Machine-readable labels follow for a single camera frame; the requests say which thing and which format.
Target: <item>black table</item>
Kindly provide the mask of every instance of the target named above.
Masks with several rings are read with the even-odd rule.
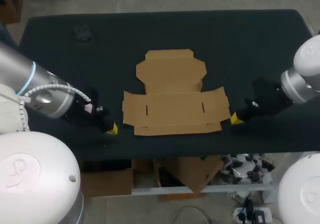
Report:
[[[88,24],[94,41],[78,44],[74,27]],[[86,14],[29,20],[20,51],[77,88],[100,93],[118,125],[118,136],[77,129],[29,112],[30,127],[65,142],[78,160],[320,150],[320,99],[246,125],[222,123],[222,132],[140,137],[123,124],[124,91],[144,94],[136,64],[148,50],[191,49],[206,63],[203,91],[224,86],[230,111],[253,97],[252,81],[279,80],[311,34],[295,10],[193,11]]]

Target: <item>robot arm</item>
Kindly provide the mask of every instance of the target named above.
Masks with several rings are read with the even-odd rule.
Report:
[[[302,104],[320,95],[320,35],[307,40],[296,52],[293,68],[281,75],[280,82],[263,77],[252,82],[255,99],[246,99],[246,107],[236,110],[232,124],[255,116],[274,115],[294,103]]]
[[[86,95],[82,92],[2,42],[0,84],[13,89],[17,95],[27,95],[30,97],[28,107],[51,118],[62,118],[80,127],[97,126],[102,132],[117,134],[117,126],[108,117],[109,110],[98,106],[98,95],[94,90],[91,99],[83,99]]]

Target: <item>cardboard box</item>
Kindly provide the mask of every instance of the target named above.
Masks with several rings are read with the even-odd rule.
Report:
[[[4,24],[20,21],[23,0],[0,0],[0,21]]]
[[[81,190],[85,198],[131,195],[132,169],[81,173]]]
[[[158,161],[194,193],[200,193],[224,164],[219,156],[166,158]]]
[[[142,136],[220,131],[230,118],[224,88],[201,92],[204,62],[189,49],[149,51],[136,66],[146,95],[124,92],[123,123]]]
[[[153,159],[153,168],[154,168],[154,175],[155,175],[155,179],[158,184],[158,187],[162,188],[162,183],[161,183],[161,178],[160,178],[160,168],[162,168],[162,167],[159,164],[157,159]],[[204,196],[205,196],[204,193],[178,193],[178,194],[160,194],[160,195],[158,195],[159,200],[161,202],[202,198]]]
[[[84,197],[131,195],[131,160],[85,161],[79,166]]]

